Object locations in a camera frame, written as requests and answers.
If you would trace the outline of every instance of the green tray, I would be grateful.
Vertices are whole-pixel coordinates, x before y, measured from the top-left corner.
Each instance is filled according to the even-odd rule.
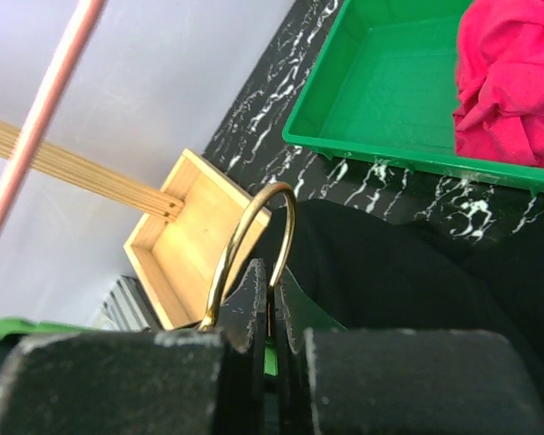
[[[544,192],[544,169],[457,157],[456,37],[470,0],[347,0],[283,131],[329,159]]]

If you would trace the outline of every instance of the white wall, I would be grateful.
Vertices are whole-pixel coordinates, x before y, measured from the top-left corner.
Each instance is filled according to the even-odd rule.
[[[110,0],[47,139],[158,187],[207,145],[292,3]],[[0,0],[0,119],[22,125],[74,7]],[[0,316],[89,323],[131,273],[140,215],[33,172],[0,237]]]

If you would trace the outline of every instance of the black cloth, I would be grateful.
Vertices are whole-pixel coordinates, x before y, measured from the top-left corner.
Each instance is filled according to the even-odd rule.
[[[286,211],[274,211],[249,258],[271,267],[285,222]],[[544,223],[479,250],[427,223],[393,226],[313,199],[297,205],[288,266],[303,291],[347,328],[503,334],[544,403]]]

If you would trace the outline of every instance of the wooden frame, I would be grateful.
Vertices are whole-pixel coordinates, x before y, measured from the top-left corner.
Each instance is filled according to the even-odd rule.
[[[129,257],[161,325],[200,320],[216,263],[251,196],[202,157],[184,150],[160,189],[181,199],[174,222],[143,215],[129,239]],[[262,210],[241,245],[227,290],[269,221]]]

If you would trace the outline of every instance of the pink towel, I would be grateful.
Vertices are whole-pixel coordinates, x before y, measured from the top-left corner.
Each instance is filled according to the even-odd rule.
[[[476,0],[458,52],[457,154],[544,168],[544,0]]]

